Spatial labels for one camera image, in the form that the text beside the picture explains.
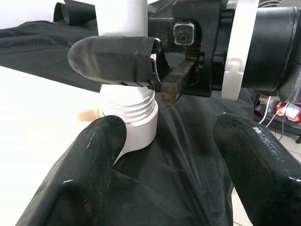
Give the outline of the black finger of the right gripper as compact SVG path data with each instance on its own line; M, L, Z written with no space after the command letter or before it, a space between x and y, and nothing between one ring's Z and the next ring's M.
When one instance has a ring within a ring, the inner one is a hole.
M104 84L160 87L161 46L155 38L93 36L76 42L68 52L71 68Z

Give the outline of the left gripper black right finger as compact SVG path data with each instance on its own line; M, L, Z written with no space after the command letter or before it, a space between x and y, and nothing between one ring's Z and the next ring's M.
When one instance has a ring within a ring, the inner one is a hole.
M220 115L214 140L254 226L301 224L301 164L264 126Z

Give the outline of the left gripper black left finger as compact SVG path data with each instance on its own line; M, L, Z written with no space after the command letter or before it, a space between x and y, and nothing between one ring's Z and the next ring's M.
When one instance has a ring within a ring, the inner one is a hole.
M50 169L16 225L93 226L126 136L118 116L90 123Z

